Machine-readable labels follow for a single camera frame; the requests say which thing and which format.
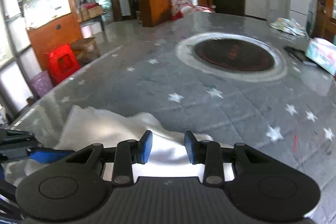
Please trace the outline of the white cream garment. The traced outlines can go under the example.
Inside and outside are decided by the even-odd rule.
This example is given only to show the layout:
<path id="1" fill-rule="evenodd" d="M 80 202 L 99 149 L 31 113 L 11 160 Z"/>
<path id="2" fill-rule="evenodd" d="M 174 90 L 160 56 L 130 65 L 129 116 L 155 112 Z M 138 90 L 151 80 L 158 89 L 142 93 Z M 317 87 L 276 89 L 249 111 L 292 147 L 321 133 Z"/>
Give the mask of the white cream garment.
<path id="1" fill-rule="evenodd" d="M 109 110 L 74 105 L 66 121 L 60 123 L 55 115 L 47 115 L 42 107 L 35 107 L 12 128 L 33 133 L 46 147 L 74 151 L 93 143 L 114 147 L 123 140 L 138 140 L 150 130 L 153 146 L 149 161 L 144 165 L 134 165 L 135 178 L 203 178 L 204 166 L 192 165 L 183 145 L 184 133 L 191 129 L 191 125 L 186 114 L 180 110 L 125 117 Z"/>

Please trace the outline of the purple plastic basket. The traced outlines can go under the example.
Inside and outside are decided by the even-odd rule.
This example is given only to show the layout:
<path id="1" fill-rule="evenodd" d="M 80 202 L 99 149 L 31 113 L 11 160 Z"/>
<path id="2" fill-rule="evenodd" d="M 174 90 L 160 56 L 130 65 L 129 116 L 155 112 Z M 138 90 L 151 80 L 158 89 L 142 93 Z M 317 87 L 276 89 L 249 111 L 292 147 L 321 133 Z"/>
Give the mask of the purple plastic basket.
<path id="1" fill-rule="evenodd" d="M 41 73 L 37 74 L 31 80 L 31 84 L 34 88 L 34 91 L 36 91 L 40 98 L 42 98 L 54 88 L 48 71 L 42 71 Z"/>

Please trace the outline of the red plastic stool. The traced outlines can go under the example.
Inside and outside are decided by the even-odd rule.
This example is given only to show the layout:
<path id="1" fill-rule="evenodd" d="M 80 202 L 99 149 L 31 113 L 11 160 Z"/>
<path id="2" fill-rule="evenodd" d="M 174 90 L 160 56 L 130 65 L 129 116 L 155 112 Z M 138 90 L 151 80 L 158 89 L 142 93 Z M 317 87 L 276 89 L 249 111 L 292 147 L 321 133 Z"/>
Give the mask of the red plastic stool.
<path id="1" fill-rule="evenodd" d="M 47 56 L 48 73 L 54 85 L 60 84 L 80 69 L 80 65 L 69 44 L 56 48 Z"/>

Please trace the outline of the grey star-patterned table cover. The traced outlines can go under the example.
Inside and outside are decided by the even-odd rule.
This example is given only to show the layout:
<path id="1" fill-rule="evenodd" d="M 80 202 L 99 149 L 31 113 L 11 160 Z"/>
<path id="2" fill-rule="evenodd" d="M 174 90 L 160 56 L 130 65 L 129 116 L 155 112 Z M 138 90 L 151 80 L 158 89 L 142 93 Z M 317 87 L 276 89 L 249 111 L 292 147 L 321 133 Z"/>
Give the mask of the grey star-patterned table cover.
<path id="1" fill-rule="evenodd" d="M 315 179 L 322 200 L 313 218 L 335 223 L 333 76 L 287 54 L 288 72 L 276 81 L 249 83 L 204 73 L 181 62 L 175 48 L 206 32 L 248 36 L 280 52 L 307 44 L 267 22 L 224 14 L 194 14 L 154 28 L 135 20 L 115 22 L 98 36 L 101 57 L 31 109 L 42 107 L 60 123 L 74 105 L 125 117 L 180 110 L 190 131 L 230 145 L 246 143 Z"/>

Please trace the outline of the wooden stool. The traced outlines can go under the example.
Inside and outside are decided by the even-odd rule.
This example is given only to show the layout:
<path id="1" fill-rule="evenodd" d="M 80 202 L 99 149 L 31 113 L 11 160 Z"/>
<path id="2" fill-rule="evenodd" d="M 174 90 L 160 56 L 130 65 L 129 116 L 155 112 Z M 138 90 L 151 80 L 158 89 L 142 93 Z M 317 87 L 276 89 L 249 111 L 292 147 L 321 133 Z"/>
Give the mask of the wooden stool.
<path id="1" fill-rule="evenodd" d="M 101 56 L 95 37 L 77 40 L 70 47 L 82 67 Z"/>

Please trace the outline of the round black induction cooktop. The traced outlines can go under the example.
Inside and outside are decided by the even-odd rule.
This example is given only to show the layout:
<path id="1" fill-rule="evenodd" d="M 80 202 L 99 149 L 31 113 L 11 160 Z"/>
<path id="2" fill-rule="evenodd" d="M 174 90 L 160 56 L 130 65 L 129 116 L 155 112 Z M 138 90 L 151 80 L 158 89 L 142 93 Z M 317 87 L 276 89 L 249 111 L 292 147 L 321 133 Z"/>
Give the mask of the round black induction cooktop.
<path id="1" fill-rule="evenodd" d="M 180 41 L 181 62 L 207 74 L 249 83 L 276 81 L 286 76 L 283 54 L 269 43 L 238 34 L 206 32 Z"/>

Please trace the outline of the black flat remote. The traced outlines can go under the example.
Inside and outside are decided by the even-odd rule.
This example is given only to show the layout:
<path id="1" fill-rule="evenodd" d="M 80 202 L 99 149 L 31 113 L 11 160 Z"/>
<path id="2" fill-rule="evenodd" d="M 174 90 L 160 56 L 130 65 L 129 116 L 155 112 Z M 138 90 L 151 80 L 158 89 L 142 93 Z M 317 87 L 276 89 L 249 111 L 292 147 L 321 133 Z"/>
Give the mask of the black flat remote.
<path id="1" fill-rule="evenodd" d="M 305 55 L 305 51 L 298 50 L 290 46 L 285 46 L 284 50 L 301 63 L 306 63 L 309 61 L 309 59 Z"/>

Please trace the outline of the tissue pack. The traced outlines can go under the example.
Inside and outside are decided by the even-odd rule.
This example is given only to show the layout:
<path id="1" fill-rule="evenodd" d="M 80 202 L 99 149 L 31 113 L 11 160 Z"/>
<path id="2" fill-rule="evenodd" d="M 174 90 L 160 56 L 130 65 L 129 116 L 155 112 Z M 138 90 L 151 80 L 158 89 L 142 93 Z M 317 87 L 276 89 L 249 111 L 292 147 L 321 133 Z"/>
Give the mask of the tissue pack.
<path id="1" fill-rule="evenodd" d="M 305 56 L 335 76 L 336 47 L 334 44 L 322 38 L 313 38 L 309 42 Z"/>

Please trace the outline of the crumpled patterned cloth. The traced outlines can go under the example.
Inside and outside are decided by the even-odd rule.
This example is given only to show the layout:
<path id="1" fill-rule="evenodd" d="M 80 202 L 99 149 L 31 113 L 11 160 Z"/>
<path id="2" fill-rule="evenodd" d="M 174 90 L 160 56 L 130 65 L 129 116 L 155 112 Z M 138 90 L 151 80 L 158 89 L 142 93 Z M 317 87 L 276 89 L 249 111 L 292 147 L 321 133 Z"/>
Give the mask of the crumpled patterned cloth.
<path id="1" fill-rule="evenodd" d="M 276 21 L 270 23 L 270 27 L 293 36 L 307 37 L 305 28 L 303 28 L 303 26 L 297 23 L 294 19 L 277 18 Z"/>

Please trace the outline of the dark wood display cabinet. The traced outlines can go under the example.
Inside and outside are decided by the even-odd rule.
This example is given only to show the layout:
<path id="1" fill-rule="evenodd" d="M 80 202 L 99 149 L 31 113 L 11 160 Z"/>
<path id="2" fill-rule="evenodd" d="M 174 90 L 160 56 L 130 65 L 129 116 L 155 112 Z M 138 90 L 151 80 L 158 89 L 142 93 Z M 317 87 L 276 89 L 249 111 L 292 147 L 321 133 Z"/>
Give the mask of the dark wood display cabinet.
<path id="1" fill-rule="evenodd" d="M 317 0 L 312 35 L 335 44 L 335 0 Z"/>

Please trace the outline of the water dispenser with blue bottle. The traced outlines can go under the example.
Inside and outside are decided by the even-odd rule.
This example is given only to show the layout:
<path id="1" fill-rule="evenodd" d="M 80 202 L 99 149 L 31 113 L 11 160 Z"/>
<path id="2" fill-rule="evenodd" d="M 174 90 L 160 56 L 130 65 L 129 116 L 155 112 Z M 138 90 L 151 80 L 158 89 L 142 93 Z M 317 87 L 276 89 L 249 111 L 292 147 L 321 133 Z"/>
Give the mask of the water dispenser with blue bottle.
<path id="1" fill-rule="evenodd" d="M 279 0 L 266 0 L 266 15 L 269 23 L 276 21 L 279 17 L 280 1 Z"/>

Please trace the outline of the white refrigerator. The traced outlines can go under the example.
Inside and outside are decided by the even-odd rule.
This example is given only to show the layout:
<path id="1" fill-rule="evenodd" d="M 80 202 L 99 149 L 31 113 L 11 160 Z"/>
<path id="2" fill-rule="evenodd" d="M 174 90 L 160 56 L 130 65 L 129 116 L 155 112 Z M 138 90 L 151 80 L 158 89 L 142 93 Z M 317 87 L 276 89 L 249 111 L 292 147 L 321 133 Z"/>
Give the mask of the white refrigerator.
<path id="1" fill-rule="evenodd" d="M 288 0 L 288 18 L 306 28 L 311 0 Z"/>

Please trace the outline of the polka dot play tent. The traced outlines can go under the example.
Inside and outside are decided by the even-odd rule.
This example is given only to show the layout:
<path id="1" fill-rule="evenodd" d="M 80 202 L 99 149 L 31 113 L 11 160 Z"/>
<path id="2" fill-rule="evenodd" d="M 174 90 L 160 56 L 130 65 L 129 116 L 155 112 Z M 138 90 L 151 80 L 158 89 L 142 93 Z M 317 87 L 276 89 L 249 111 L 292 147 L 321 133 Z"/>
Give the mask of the polka dot play tent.
<path id="1" fill-rule="evenodd" d="M 196 12 L 212 13 L 208 7 L 193 5 L 190 0 L 171 0 L 171 20 L 184 18 Z"/>

